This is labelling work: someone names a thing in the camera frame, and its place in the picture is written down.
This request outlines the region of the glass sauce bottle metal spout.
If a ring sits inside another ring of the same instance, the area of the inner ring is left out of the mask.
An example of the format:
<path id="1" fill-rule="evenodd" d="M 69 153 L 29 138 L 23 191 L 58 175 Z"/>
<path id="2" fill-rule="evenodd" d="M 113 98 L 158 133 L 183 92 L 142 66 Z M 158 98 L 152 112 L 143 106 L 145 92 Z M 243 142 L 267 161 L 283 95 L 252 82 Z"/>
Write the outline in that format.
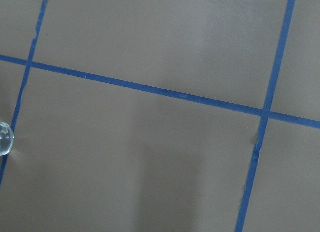
<path id="1" fill-rule="evenodd" d="M 0 155 L 7 155 L 14 144 L 15 135 L 9 124 L 5 122 L 0 123 Z"/>

